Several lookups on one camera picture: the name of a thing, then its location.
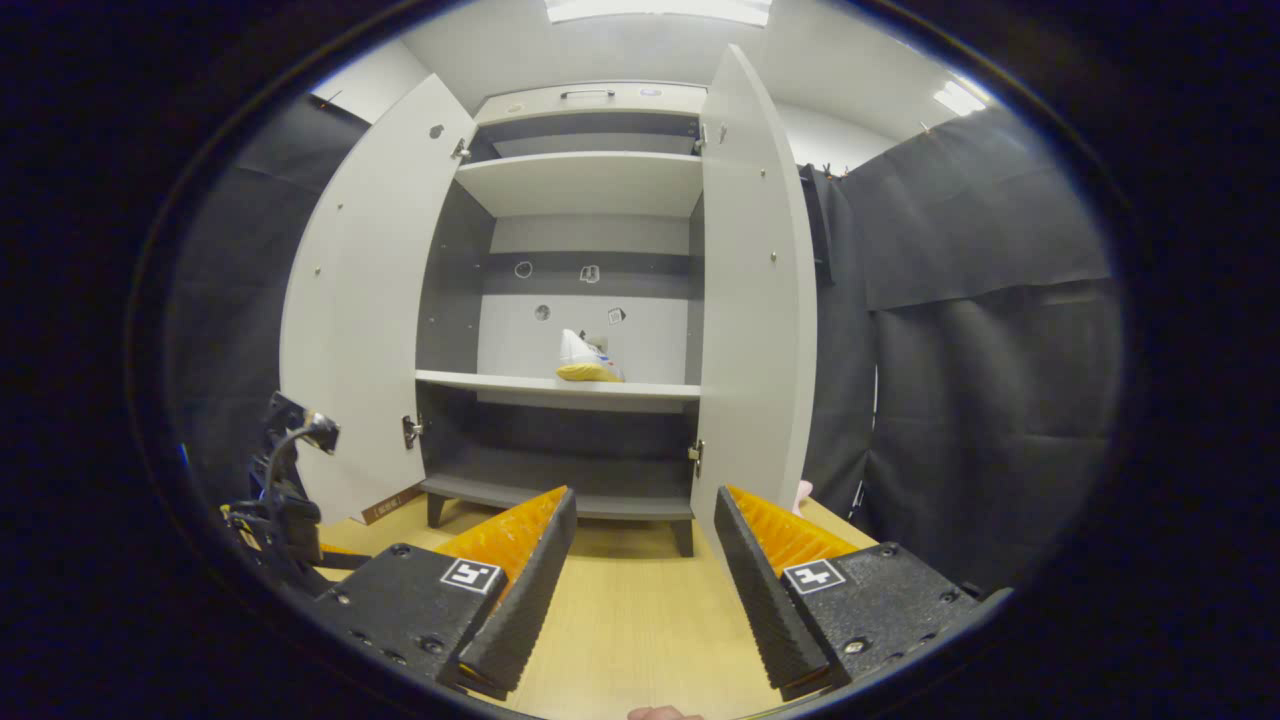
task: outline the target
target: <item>cabinet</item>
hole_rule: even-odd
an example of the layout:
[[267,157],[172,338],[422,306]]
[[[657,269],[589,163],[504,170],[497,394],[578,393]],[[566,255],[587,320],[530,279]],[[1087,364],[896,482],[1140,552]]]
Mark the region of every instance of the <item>cabinet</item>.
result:
[[[627,382],[556,378],[562,328],[605,338]],[[334,456],[300,448],[325,521],[419,483],[433,515],[567,483],[584,518],[675,521],[686,552],[696,519],[718,552],[719,486],[795,498],[815,333],[800,178],[728,46],[705,90],[535,88],[475,118],[429,77],[321,195],[280,382],[342,425]]]

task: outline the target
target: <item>white shelf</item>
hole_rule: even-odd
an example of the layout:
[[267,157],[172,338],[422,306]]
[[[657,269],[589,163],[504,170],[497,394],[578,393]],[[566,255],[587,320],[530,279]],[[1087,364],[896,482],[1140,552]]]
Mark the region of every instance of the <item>white shelf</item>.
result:
[[553,152],[472,163],[454,176],[490,215],[660,215],[687,219],[703,163],[668,152]]
[[445,373],[442,370],[419,370],[417,379],[428,383],[474,391],[512,392],[520,395],[558,395],[567,397],[604,397],[612,401],[626,401],[628,398],[696,401],[701,396],[700,386],[568,382],[559,378],[516,378],[511,375]]

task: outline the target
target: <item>black curtain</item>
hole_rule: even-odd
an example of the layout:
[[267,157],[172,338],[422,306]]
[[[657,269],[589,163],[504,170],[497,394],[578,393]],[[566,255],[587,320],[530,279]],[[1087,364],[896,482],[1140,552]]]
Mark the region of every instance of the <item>black curtain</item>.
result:
[[211,505],[243,497],[279,389],[293,255],[329,178],[369,123],[311,97],[262,127],[187,229],[165,320],[168,388],[191,473]]
[[[833,240],[855,261],[838,268],[847,293],[819,291],[818,395],[858,416],[841,436],[815,404],[809,452],[842,468],[812,475],[814,496],[844,515],[861,487],[851,519],[873,537],[956,582],[1014,584],[1101,474],[1123,370],[1103,234],[1051,149],[998,108],[832,187],[852,215]],[[824,333],[858,350],[827,355]],[[869,438],[877,380],[861,363],[836,372],[861,355],[878,375]]]

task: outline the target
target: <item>sticker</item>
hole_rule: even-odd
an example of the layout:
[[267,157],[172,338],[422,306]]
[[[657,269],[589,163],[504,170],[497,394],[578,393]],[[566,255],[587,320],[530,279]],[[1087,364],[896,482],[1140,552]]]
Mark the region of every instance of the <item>sticker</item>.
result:
[[791,579],[791,585],[800,594],[809,594],[826,588],[832,588],[845,582],[844,575],[826,560],[814,560],[804,565],[796,565],[783,570]]
[[449,565],[449,570],[440,578],[440,582],[465,591],[489,594],[489,588],[493,587],[493,580],[498,577],[499,569],[497,565],[489,565],[488,562],[476,562],[475,560],[458,557],[453,561],[453,565]]

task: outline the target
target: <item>open cabinet door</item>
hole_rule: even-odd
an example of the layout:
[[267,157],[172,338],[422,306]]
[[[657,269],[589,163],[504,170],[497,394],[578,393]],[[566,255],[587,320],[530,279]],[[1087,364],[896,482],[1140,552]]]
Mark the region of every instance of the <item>open cabinet door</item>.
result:
[[777,109],[736,45],[703,105],[705,305],[692,510],[713,551],[716,491],[795,502],[813,409],[817,296],[800,176]]
[[280,389],[333,418],[337,452],[298,443],[298,473],[324,523],[421,482],[415,416],[419,299],[436,218],[476,124],[440,78],[411,90],[365,133],[311,213],[280,327]]

